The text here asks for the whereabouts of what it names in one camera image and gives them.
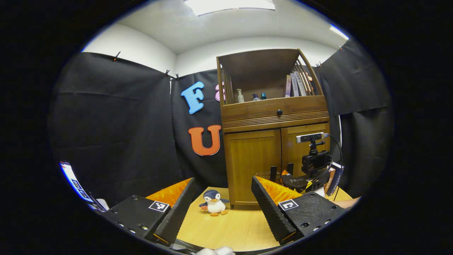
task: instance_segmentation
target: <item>penguin plush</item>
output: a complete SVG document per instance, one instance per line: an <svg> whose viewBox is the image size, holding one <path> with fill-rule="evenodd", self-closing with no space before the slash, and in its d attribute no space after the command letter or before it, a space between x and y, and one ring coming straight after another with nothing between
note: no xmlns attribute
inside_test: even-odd
<svg viewBox="0 0 453 255"><path fill-rule="evenodd" d="M225 204L230 201L227 199L221 199L220 193L216 190L208 190L203 194L203 199L206 201L199 206L207 206L207 211L211 213L211 216L218 216L219 213L225 215L228 213L225 210Z"/></svg>

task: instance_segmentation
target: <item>white wall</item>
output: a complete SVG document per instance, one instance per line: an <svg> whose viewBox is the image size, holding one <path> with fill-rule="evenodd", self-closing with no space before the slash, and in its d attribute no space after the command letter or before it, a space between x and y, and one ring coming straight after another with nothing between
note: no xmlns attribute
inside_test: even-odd
<svg viewBox="0 0 453 255"><path fill-rule="evenodd" d="M175 76L176 54L153 38L128 26L113 24L95 37L83 52L95 52L127 59Z"/></svg>
<svg viewBox="0 0 453 255"><path fill-rule="evenodd" d="M231 39L197 47L179 54L176 72L179 76L217 68L217 56L257 49L301 49L310 65L324 62L337 49L310 41L284 37L248 37Z"/></svg>

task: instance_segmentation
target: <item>ceiling light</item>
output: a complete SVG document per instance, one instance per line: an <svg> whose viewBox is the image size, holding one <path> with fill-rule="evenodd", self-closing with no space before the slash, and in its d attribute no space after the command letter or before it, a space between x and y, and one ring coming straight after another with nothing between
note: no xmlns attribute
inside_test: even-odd
<svg viewBox="0 0 453 255"><path fill-rule="evenodd" d="M337 33L338 35L340 35L344 39L349 40L349 37L347 37L345 34L343 34L340 30L338 30L338 28L334 27L332 24L330 24L330 30L335 32L335 33Z"/></svg>
<svg viewBox="0 0 453 255"><path fill-rule="evenodd" d="M231 9L253 8L275 10L272 0L185 0L184 3L197 16Z"/></svg>

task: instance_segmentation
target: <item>wooden table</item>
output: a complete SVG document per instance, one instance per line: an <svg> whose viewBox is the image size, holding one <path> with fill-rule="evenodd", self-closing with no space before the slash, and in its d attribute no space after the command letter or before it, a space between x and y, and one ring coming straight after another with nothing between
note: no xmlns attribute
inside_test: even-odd
<svg viewBox="0 0 453 255"><path fill-rule="evenodd" d="M206 190L217 190L221 198L229 199L227 188L208 187ZM332 201L336 192L326 198ZM179 240L209 249L229 246L233 251L262 250L280 245L272 235L263 211L257 207L236 205L230 210L230 204L226 204L228 213L213 217L198 206L205 202L203 194L204 191L190 205L177 236ZM335 201L350 199L339 189Z"/></svg>

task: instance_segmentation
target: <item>small bottle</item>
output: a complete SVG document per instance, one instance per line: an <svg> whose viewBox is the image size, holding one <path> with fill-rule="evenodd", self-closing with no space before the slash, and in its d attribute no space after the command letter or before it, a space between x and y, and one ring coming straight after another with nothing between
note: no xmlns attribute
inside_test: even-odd
<svg viewBox="0 0 453 255"><path fill-rule="evenodd" d="M253 94L253 100L252 101L257 101L257 100L260 100L260 98L258 97L258 94Z"/></svg>
<svg viewBox="0 0 453 255"><path fill-rule="evenodd" d="M238 92L238 96L237 96L237 101L239 103L243 103L244 102L244 96L242 95L242 89L238 88L237 89L237 92Z"/></svg>

